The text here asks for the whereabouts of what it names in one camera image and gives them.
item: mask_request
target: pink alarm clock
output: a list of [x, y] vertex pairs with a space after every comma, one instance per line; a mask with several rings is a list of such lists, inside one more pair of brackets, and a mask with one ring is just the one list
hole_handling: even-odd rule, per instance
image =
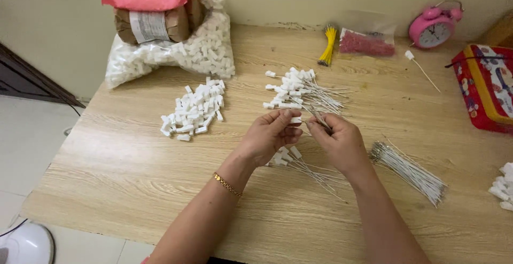
[[[460, 8], [441, 9], [445, 2], [459, 3]], [[433, 48], [443, 44], [454, 34], [454, 25], [463, 17], [463, 5], [460, 1], [446, 0], [422, 12], [411, 23], [408, 33], [414, 44], [420, 48]]]

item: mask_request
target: gold bracelet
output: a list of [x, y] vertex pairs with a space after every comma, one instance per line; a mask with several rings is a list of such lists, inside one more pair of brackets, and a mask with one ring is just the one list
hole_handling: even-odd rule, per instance
[[214, 172], [214, 179], [219, 181], [230, 192], [237, 195], [237, 197], [242, 197], [242, 193], [237, 192], [232, 186], [230, 186], [230, 184], [228, 184], [225, 180], [223, 180], [216, 172]]

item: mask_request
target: clear plastic bag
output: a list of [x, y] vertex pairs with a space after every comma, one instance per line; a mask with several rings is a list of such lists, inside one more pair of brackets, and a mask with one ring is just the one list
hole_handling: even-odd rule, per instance
[[346, 11], [340, 31], [339, 51], [367, 56], [391, 57], [395, 53], [396, 24], [387, 15]]
[[105, 73], [107, 87], [112, 89], [147, 75], [158, 66], [179, 66], [186, 71], [222, 78], [234, 75], [230, 18], [224, 0], [201, 1], [209, 11], [203, 24], [183, 42], [156, 40], [133, 46], [116, 35]]

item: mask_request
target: woman's right hand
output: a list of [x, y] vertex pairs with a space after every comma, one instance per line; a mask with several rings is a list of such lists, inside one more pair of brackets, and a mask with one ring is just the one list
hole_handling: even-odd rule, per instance
[[306, 125], [328, 155], [331, 164], [348, 180], [355, 174], [373, 169], [358, 127], [335, 114], [324, 114], [323, 118], [333, 130], [331, 136], [317, 123], [315, 117], [311, 117]]

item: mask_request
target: wooden table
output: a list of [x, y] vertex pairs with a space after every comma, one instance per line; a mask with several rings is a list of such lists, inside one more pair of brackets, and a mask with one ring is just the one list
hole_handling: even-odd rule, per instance
[[[474, 128], [452, 69], [443, 66], [463, 43], [414, 54], [442, 93], [404, 56], [397, 40], [389, 59], [334, 54], [316, 64], [322, 32], [233, 26], [236, 77], [227, 81], [225, 122], [191, 142], [168, 139], [160, 115], [174, 111], [184, 86], [204, 76], [163, 68], [109, 92], [100, 87], [73, 128], [22, 216], [83, 231], [157, 243], [200, 191], [274, 94], [265, 84], [291, 66], [314, 68], [318, 83], [357, 92], [347, 113], [367, 148], [385, 134], [448, 183], [438, 209], [391, 172], [376, 167], [399, 212], [433, 262], [506, 263], [513, 259], [513, 213], [487, 192], [512, 160], [511, 136]], [[328, 167], [311, 137], [297, 144], [307, 162]], [[333, 186], [348, 204], [308, 176], [285, 168], [255, 171], [215, 256], [250, 263], [359, 263], [365, 244], [354, 194]]]

